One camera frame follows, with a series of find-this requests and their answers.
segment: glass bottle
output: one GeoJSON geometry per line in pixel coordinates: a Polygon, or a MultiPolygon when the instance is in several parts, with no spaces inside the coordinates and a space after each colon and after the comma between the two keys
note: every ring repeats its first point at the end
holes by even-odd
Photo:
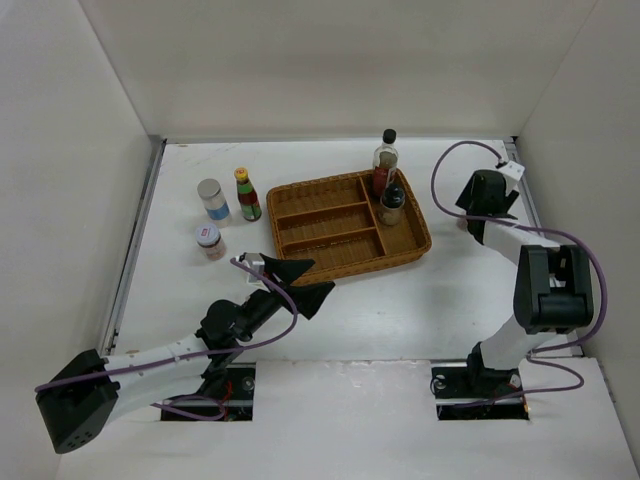
{"type": "Polygon", "coordinates": [[[251,180],[249,180],[249,172],[246,168],[240,167],[236,168],[233,175],[236,177],[238,186],[238,201],[242,209],[242,216],[245,220],[255,222],[262,216],[262,210],[260,209],[258,194],[253,189],[251,180]]]}
{"type": "Polygon", "coordinates": [[[393,182],[398,168],[398,151],[393,146],[396,131],[387,129],[382,134],[382,145],[373,154],[373,194],[382,196],[385,188],[393,182]]]}

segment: wooden tray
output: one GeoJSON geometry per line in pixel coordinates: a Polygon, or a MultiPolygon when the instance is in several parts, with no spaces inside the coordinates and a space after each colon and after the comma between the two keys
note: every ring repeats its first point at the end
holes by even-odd
{"type": "Polygon", "coordinates": [[[402,220],[389,227],[377,217],[371,170],[292,183],[267,194],[278,258],[312,258],[316,264],[294,285],[375,272],[418,260],[431,248],[420,206],[403,173],[402,220]]]}

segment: bottle label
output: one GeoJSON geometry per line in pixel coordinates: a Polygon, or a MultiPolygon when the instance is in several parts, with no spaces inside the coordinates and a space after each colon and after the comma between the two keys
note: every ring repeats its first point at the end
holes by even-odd
{"type": "Polygon", "coordinates": [[[211,220],[223,220],[229,216],[229,205],[227,202],[224,203],[220,208],[216,208],[215,210],[210,210],[207,208],[207,213],[209,214],[209,218],[211,220]]]}
{"type": "Polygon", "coordinates": [[[373,169],[373,193],[374,195],[381,197],[384,193],[384,189],[387,188],[389,183],[393,181],[395,177],[395,168],[382,168],[376,167],[373,169]]]}
{"type": "Polygon", "coordinates": [[[260,204],[258,202],[253,205],[240,205],[242,209],[242,216],[247,220],[257,220],[262,215],[260,204]]]}

